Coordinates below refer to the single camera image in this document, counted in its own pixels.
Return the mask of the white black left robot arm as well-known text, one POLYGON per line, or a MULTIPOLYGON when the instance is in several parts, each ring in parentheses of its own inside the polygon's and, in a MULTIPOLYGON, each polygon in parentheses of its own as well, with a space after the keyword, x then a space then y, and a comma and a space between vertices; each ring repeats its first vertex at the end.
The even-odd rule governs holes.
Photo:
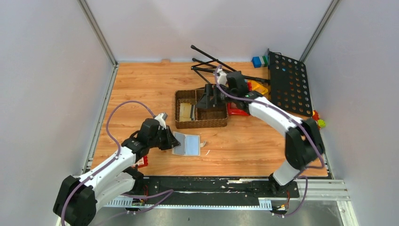
POLYGON ((71 226, 89 225, 96 213, 117 196, 143 191, 143 174, 133 166, 150 149, 169 150, 179 145, 168 125, 161 120, 146 119, 104 162, 80 176, 66 177, 53 212, 71 226))

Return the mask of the gold credit cards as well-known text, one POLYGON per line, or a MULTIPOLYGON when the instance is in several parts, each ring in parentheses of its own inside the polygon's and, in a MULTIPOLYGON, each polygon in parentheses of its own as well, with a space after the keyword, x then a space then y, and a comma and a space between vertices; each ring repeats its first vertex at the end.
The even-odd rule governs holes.
POLYGON ((195 105, 190 103, 181 103, 179 110, 179 121, 195 121, 195 105))

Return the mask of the white card holder wallet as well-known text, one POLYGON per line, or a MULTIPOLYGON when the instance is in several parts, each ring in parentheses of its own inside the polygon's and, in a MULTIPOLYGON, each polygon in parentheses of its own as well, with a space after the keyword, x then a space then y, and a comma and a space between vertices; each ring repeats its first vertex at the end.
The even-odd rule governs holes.
POLYGON ((179 146, 172 148, 172 154, 180 156, 200 156, 201 148, 207 142, 201 141, 199 135, 188 135, 179 132, 173 132, 174 137, 180 143, 179 146))

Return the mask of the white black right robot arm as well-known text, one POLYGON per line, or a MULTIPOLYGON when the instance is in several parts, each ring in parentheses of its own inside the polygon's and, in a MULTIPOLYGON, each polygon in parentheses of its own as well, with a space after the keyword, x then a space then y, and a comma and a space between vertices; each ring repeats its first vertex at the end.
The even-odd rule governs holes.
POLYGON ((239 109, 254 116, 285 138, 285 161, 269 176, 269 191, 274 196, 282 196, 287 186, 297 178, 310 163, 320 160, 325 166, 325 147, 317 122, 302 119, 287 113, 257 91, 250 91, 241 71, 226 73, 220 67, 213 72, 214 84, 206 84, 196 108, 210 109, 226 103, 234 103, 239 109))

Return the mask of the brown wicker divided basket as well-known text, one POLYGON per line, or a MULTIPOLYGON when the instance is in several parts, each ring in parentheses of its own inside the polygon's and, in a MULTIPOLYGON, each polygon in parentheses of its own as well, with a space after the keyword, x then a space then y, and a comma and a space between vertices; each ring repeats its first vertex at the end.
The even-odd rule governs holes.
POLYGON ((228 120, 227 105, 210 109, 194 108, 192 121, 180 120, 180 108, 184 104, 195 105, 200 101, 204 89, 177 90, 175 92, 175 125, 177 129, 225 127, 228 120))

